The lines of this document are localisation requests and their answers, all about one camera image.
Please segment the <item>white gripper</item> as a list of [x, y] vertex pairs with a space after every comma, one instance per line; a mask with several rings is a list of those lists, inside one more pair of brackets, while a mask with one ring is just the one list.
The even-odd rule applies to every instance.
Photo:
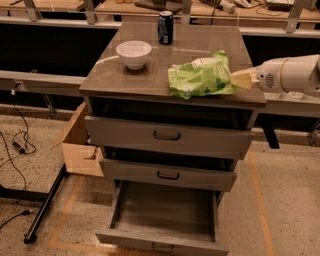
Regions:
[[287, 58], [265, 61], [255, 68], [239, 70], [231, 74], [231, 83], [235, 86], [252, 89], [258, 86], [266, 93], [284, 93], [282, 71]]

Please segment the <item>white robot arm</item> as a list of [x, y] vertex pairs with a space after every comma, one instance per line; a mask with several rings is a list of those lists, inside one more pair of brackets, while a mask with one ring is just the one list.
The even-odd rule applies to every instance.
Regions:
[[284, 57], [233, 72], [231, 83], [242, 88], [258, 87], [265, 93], [298, 92], [320, 97], [320, 55]]

